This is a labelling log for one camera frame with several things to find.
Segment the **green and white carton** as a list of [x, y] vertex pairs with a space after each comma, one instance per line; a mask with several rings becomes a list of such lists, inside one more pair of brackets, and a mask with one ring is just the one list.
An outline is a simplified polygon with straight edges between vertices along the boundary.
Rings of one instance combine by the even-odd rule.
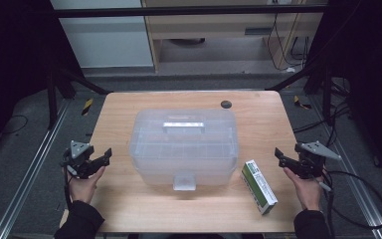
[[278, 203], [278, 200], [253, 159], [245, 162], [241, 177], [250, 190], [261, 214], [268, 214]]

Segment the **black curtain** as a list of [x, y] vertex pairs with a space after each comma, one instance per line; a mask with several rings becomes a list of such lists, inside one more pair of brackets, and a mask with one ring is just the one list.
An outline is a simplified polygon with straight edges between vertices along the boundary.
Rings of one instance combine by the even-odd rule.
[[83, 73], [60, 21], [35, 14], [53, 8], [51, 0], [0, 0], [0, 133], [16, 103], [47, 86], [40, 51], [23, 32], [26, 27], [49, 48], [59, 67]]
[[327, 0], [309, 54], [326, 45], [331, 75], [350, 83], [350, 98], [382, 162], [382, 0]]

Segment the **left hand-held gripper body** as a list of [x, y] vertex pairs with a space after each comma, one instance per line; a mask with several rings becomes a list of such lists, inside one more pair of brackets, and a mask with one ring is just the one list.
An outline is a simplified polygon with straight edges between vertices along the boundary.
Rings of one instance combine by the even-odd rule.
[[69, 173], [73, 177], [88, 179], [93, 174], [90, 156], [94, 152], [94, 147], [90, 143], [72, 140], [70, 147], [63, 154], [60, 166], [65, 173]]

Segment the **black horizontal frame bar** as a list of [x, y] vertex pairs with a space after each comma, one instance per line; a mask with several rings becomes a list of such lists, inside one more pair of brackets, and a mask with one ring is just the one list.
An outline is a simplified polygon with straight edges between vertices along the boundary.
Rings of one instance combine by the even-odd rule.
[[88, 17], [139, 17], [139, 16], [187, 16], [222, 14], [276, 14], [276, 13], [321, 13], [327, 4], [314, 5], [239, 5], [239, 6], [183, 6], [110, 9], [66, 9], [48, 11], [47, 15], [58, 18]]

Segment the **dark round chair base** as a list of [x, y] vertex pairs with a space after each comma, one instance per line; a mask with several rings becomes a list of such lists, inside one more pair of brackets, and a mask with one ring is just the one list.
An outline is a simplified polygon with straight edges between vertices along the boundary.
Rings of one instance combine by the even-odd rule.
[[198, 39], [169, 39], [169, 42], [178, 46], [195, 46], [205, 43], [205, 38]]

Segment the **person's left hand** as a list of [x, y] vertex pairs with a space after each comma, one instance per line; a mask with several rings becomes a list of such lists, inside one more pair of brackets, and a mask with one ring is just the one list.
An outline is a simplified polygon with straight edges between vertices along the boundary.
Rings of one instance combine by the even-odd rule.
[[97, 182], [103, 176], [104, 171], [105, 167], [102, 166], [94, 175], [87, 179], [75, 178], [68, 173], [66, 180], [68, 181], [71, 199], [90, 204], [96, 191]]

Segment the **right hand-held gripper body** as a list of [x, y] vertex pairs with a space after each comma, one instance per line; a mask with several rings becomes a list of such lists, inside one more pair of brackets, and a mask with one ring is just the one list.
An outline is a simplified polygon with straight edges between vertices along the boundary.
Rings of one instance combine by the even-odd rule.
[[327, 159], [342, 159], [340, 155], [319, 141], [297, 143], [294, 150], [298, 154], [298, 170], [295, 174], [302, 179], [320, 177]]

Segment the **black metal stand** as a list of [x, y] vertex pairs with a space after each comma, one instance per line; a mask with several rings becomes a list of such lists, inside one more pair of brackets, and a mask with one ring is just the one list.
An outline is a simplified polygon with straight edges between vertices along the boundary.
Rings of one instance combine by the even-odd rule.
[[99, 95], [108, 95], [109, 91], [105, 90], [91, 82], [85, 77], [75, 74], [64, 68], [50, 67], [46, 73], [48, 106], [49, 106], [49, 126], [48, 129], [56, 125], [58, 119], [57, 96], [56, 90], [59, 90], [64, 99], [72, 99], [76, 95], [76, 91], [71, 81], [92, 90]]
[[322, 89], [322, 116], [328, 124], [332, 123], [331, 119], [331, 70], [327, 63], [309, 63], [299, 72], [293, 74], [286, 80], [267, 88], [267, 91], [279, 92], [285, 87], [295, 83], [296, 81], [307, 77], [307, 81], [303, 87], [303, 91], [312, 95], [319, 89]]

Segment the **clear plastic storage box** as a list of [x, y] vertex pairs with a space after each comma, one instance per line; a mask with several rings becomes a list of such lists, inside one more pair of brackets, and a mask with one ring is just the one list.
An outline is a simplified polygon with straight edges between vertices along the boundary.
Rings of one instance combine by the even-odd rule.
[[239, 156], [236, 116], [222, 109], [143, 110], [129, 154], [147, 184], [176, 191], [225, 185]]

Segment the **yellow black hazard tape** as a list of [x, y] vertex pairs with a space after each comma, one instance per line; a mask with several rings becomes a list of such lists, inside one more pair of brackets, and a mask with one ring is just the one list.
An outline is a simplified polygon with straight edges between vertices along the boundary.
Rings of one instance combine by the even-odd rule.
[[310, 110], [311, 109], [311, 105], [310, 104], [303, 104], [299, 98], [299, 96], [294, 96], [293, 97], [293, 103], [295, 106], [298, 106], [298, 107], [301, 107], [303, 109], [306, 109], [306, 110]]
[[89, 112], [89, 110], [93, 104], [93, 101], [94, 101], [93, 98], [89, 98], [86, 100], [85, 105], [82, 109], [82, 116], [86, 116], [88, 114], [88, 112]]

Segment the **white cabinet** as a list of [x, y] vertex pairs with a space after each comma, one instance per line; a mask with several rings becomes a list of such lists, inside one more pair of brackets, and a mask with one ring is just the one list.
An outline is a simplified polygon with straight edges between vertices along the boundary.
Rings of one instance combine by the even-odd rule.
[[[140, 0], [51, 0], [55, 10], [140, 8]], [[83, 69], [152, 67], [143, 17], [61, 18]]]

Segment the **person's right hand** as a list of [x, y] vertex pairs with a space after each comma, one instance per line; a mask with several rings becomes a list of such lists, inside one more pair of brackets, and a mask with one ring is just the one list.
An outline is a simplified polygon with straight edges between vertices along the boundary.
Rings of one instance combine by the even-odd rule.
[[320, 183], [323, 178], [301, 179], [287, 167], [284, 168], [284, 173], [292, 181], [302, 209], [319, 211], [322, 191]]

